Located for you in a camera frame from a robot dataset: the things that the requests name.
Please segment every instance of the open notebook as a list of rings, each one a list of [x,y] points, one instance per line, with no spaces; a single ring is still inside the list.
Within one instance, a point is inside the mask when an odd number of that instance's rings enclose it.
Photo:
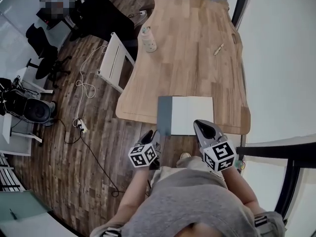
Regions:
[[[158,98],[157,129],[161,135],[195,135],[196,119],[213,122],[212,97]]]

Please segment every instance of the bottle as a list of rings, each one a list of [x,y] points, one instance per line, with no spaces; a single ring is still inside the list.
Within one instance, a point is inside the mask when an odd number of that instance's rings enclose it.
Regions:
[[[141,39],[143,41],[143,45],[146,52],[152,53],[156,51],[157,45],[153,33],[150,29],[150,26],[142,28]]]

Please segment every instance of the gray shirt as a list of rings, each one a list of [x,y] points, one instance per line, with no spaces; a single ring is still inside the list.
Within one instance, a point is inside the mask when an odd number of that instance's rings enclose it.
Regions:
[[[157,182],[149,198],[121,227],[123,237],[173,237],[192,223],[204,223],[226,237],[284,236],[276,212],[253,216],[212,173],[185,169]]]

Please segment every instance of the wooden table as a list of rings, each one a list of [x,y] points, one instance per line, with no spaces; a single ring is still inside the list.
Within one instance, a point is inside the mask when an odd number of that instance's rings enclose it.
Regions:
[[[137,60],[116,115],[155,124],[159,96],[207,96],[223,132],[247,134],[242,43],[228,9],[224,0],[155,0],[144,26],[151,26],[158,48],[147,53],[138,37]]]

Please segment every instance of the wooden floor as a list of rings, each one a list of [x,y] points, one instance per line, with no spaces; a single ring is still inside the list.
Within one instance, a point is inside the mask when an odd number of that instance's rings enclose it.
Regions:
[[[124,14],[136,13],[140,5],[136,0],[112,0]],[[149,4],[153,0],[138,0]],[[66,140],[74,141],[79,132],[72,126],[81,96],[79,69],[83,61],[103,40],[88,36],[77,42],[66,42],[59,58],[71,55],[65,68],[71,74],[58,80],[59,89],[55,95],[45,96],[47,101],[58,104],[58,118],[66,125]],[[80,117],[89,131],[84,140],[91,146],[96,157],[121,191],[126,190],[133,175],[133,167],[127,153],[141,134],[154,126],[145,123],[122,120],[116,117],[115,109],[119,93],[96,76],[103,55],[96,51],[83,67],[84,80],[97,89],[92,99],[84,96]],[[46,88],[52,88],[49,82]],[[33,144],[31,157],[12,157],[17,176],[27,189],[36,195],[69,226],[88,236],[91,230],[106,223],[116,212],[122,195],[111,196],[114,190],[109,179],[97,165],[93,155],[82,141],[73,145],[64,143],[64,127],[59,122],[53,127],[38,127],[44,139],[43,147]],[[174,166],[182,152],[199,154],[194,137],[167,137],[161,140],[162,164]]]

